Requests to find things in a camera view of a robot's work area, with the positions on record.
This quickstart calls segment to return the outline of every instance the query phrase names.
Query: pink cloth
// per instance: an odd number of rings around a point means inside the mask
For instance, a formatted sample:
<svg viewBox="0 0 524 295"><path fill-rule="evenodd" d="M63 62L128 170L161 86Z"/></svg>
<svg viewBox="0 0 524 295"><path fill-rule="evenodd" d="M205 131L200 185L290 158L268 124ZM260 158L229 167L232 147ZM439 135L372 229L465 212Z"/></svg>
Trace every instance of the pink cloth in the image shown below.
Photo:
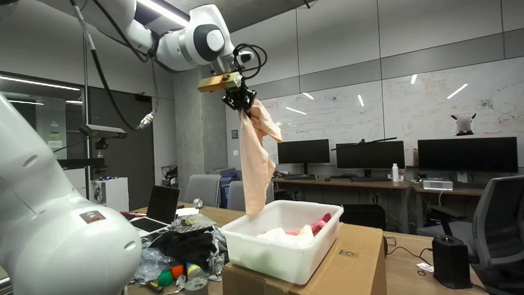
<svg viewBox="0 0 524 295"><path fill-rule="evenodd" d="M246 213L257 214L266 204L266 190L276 167L269 159L267 151L262 147L262 138L269 135L277 142L282 142L282 135L280 127L273 122L269 112L257 99L253 102L249 113L251 118L245 112L238 113L240 117L240 161Z"/></svg>
<svg viewBox="0 0 524 295"><path fill-rule="evenodd" d="M322 216L322 218L319 219L319 221L311 224L311 230L313 231L313 236L316 236L319 231L324 227L326 226L326 223L328 223L328 221L331 219L331 214L330 213L326 213L324 214L324 216ZM296 236L299 234L300 230L302 228L299 228L297 230L294 230L294 231L287 231L286 232L286 235L292 235L292 236Z"/></svg>

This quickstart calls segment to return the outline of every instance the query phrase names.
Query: cardboard box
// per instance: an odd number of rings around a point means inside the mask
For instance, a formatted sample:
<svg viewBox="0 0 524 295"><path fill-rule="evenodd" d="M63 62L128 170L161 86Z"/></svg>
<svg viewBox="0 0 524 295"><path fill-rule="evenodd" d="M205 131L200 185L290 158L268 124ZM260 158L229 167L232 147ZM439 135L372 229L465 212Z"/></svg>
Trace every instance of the cardboard box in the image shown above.
<svg viewBox="0 0 524 295"><path fill-rule="evenodd" d="M224 295L386 295L381 229L342 224L337 240L306 285L295 285L231 263L222 273Z"/></svg>

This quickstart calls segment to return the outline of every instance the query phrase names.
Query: green ball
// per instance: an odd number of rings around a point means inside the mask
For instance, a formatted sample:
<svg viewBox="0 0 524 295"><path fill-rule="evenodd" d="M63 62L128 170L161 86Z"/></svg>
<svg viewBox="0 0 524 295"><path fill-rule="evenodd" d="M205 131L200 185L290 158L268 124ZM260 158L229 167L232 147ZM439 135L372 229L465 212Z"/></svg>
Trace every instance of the green ball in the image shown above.
<svg viewBox="0 0 524 295"><path fill-rule="evenodd" d="M173 283L173 274L170 270L164 270L158 276L158 285L161 287L167 287Z"/></svg>

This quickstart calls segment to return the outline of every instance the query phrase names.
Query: wooden desk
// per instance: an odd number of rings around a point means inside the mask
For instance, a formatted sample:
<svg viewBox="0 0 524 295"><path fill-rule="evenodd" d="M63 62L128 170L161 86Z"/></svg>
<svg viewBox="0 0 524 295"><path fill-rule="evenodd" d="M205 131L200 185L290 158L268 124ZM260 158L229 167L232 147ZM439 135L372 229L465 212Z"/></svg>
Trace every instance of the wooden desk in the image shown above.
<svg viewBox="0 0 524 295"><path fill-rule="evenodd" d="M192 207L191 204L179 203L186 207ZM145 213L147 208L142 208L137 212ZM214 220L219 226L223 226L241 216L243 212L232 211L227 209L218 209L204 207L200 213L204 214L208 218ZM420 237L413 235L405 235L398 233L384 232L386 237L395 237L397 239L397 246L403 246L412 251L415 254L420 253L423 248L431 247L431 238ZM433 262L433 257L427 251L424 253L424 258ZM421 260L411 256L409 253L398 249L393 254L386 258L386 279L388 287L388 295L475 295L485 294L476 289L465 289L465 290L451 290L439 282L437 282L433 275L428 274L426 276L420 276L417 274L419 269L416 264L420 263ZM480 280L472 272L472 281L475 284L482 285ZM153 293L148 289L141 288L136 285L130 285L128 288L129 295L152 295ZM169 286L165 289L165 292L174 292L176 289L173 286ZM209 283L209 295L223 295L222 283L210 282Z"/></svg>
<svg viewBox="0 0 524 295"><path fill-rule="evenodd" d="M416 192L416 206L417 206L417 228L424 227L424 208L422 207L422 194L432 195L462 195L480 197L484 193L483 189L479 188L454 188L452 191L438 191L436 189L424 189L421 184L414 184L413 188Z"/></svg>
<svg viewBox="0 0 524 295"><path fill-rule="evenodd" d="M289 183L301 185L325 185L325 186L344 186L344 187L363 187L363 188L377 188L377 189L398 189L401 190L401 207L400 219L402 220L402 231L405 234L409 233L408 220L408 200L409 192L411 190L411 183L407 181L393 182L393 181L373 181L373 182L352 182L350 179L333 178L326 181L329 175L319 175L316 180L286 180L284 178L273 178L274 183Z"/></svg>

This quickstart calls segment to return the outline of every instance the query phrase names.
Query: laptop screen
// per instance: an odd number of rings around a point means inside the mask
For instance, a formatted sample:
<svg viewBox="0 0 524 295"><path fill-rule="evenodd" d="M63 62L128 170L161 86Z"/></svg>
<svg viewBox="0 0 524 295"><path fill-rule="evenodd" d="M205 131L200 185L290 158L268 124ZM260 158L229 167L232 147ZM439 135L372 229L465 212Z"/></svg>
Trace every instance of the laptop screen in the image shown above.
<svg viewBox="0 0 524 295"><path fill-rule="evenodd" d="M173 222L179 195L178 188L154 185L147 207L147 217L168 224Z"/></svg>

